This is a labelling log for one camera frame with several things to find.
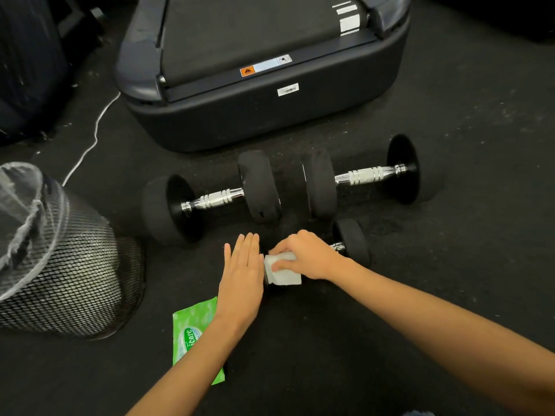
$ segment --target white cord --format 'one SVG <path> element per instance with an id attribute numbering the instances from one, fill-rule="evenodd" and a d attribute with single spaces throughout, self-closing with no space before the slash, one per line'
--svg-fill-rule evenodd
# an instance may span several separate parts
<path id="1" fill-rule="evenodd" d="M 121 96 L 121 92 L 118 92 L 118 96 L 116 96 L 114 99 L 112 99 L 110 101 L 109 104 L 107 104 L 104 109 L 102 110 L 101 114 L 98 116 L 97 118 L 97 122 L 94 125 L 94 143 L 92 144 L 92 146 L 90 146 L 85 152 L 83 152 L 83 154 L 81 155 L 81 158 L 79 159 L 79 161 L 75 164 L 75 166 L 70 170 L 69 174 L 67 174 L 66 179 L 64 179 L 64 182 L 62 182 L 62 186 L 65 187 L 66 184 L 68 183 L 68 180 L 71 178 L 71 176 L 73 175 L 73 173 L 75 171 L 77 171 L 77 168 L 80 167 L 81 163 L 83 162 L 83 159 L 85 159 L 85 156 L 87 156 L 87 153 L 90 152 L 91 150 L 94 149 L 94 146 L 97 145 L 98 143 L 98 123 L 101 122 L 102 117 L 104 116 L 105 112 L 108 110 L 108 108 L 110 108 L 112 106 L 112 104 L 114 102 L 117 101 L 117 99 Z"/>

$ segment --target rubber gym floor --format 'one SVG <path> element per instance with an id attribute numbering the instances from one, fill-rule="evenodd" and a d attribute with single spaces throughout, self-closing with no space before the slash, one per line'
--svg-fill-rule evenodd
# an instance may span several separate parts
<path id="1" fill-rule="evenodd" d="M 116 94 L 112 67 L 131 12 L 108 12 L 105 43 L 80 69 L 52 139 L 3 148 L 0 159 L 31 161 L 64 178 Z M 206 235 L 189 249 L 147 240 L 144 300 L 108 339 L 2 332 L 1 413 L 123 415 L 171 366 L 171 314 L 217 294 L 225 242 L 259 231 L 271 244 L 301 228 L 329 237 L 326 224 L 309 219 L 302 153 L 326 146 L 337 172 L 373 166 L 398 132 L 442 142 L 448 178 L 436 198 L 413 207 L 369 186 L 340 190 L 339 217 L 360 221 L 375 271 L 555 350 L 553 64 L 552 45 L 415 0 L 397 82 L 355 109 L 182 155 L 156 146 L 117 101 L 68 188 L 118 230 L 145 235 L 140 193 L 157 176 L 182 174 L 200 194 L 238 187 L 235 159 L 250 148 L 270 155 L 283 219 L 257 227 L 239 202 L 207 212 Z M 226 375 L 198 414 L 505 414 L 326 282 L 267 291 Z"/>

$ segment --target green packet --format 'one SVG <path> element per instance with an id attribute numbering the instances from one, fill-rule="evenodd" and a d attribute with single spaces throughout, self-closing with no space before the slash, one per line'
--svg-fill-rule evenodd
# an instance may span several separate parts
<path id="1" fill-rule="evenodd" d="M 193 347 L 193 344 L 197 342 L 208 327 L 208 324 L 210 324 L 214 317 L 217 301 L 218 297 L 216 296 L 211 300 L 199 302 L 192 307 L 182 309 L 173 314 L 174 365 Z M 212 385 L 223 381 L 225 381 L 224 368 L 220 369 Z"/>

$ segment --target treadmill belt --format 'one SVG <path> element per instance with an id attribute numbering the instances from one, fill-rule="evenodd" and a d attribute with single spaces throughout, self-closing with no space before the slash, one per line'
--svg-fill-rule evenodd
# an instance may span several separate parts
<path id="1" fill-rule="evenodd" d="M 265 61 L 341 33 L 355 0 L 169 0 L 162 72 L 171 87 Z"/>

